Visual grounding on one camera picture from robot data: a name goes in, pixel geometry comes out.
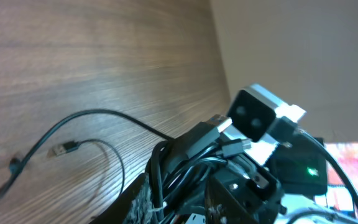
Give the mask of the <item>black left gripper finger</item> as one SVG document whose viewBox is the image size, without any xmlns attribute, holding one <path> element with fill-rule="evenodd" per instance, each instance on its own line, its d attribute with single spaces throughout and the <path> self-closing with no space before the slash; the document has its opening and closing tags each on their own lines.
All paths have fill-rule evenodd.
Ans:
<svg viewBox="0 0 358 224">
<path fill-rule="evenodd" d="M 103 213 L 90 224 L 153 223 L 154 212 L 149 176 L 139 175 Z"/>
</svg>

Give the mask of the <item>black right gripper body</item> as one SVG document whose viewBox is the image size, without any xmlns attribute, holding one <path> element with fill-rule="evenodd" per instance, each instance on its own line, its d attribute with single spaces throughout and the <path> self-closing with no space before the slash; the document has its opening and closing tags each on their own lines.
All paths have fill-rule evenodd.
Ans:
<svg viewBox="0 0 358 224">
<path fill-rule="evenodd" d="M 179 215 L 202 215 L 206 223 L 274 223 L 281 212 L 281 183 L 247 155 L 228 161 L 194 189 Z"/>
</svg>

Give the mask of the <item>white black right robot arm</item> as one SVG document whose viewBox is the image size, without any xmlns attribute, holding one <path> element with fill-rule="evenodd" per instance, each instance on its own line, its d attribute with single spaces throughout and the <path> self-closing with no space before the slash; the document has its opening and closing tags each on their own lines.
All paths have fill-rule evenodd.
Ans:
<svg viewBox="0 0 358 224">
<path fill-rule="evenodd" d="M 177 170 L 180 175 L 192 167 L 207 164 L 216 172 L 195 189 L 176 209 L 204 215 L 208 223 L 273 223 L 287 209 L 285 194 L 322 195 L 328 191 L 326 165 L 330 164 L 349 191 L 358 210 L 358 193 L 337 161 L 308 133 L 293 136 L 274 151 L 264 166 L 250 154 L 261 136 L 245 139 L 226 137 L 219 144 L 204 147 L 201 154 Z"/>
</svg>

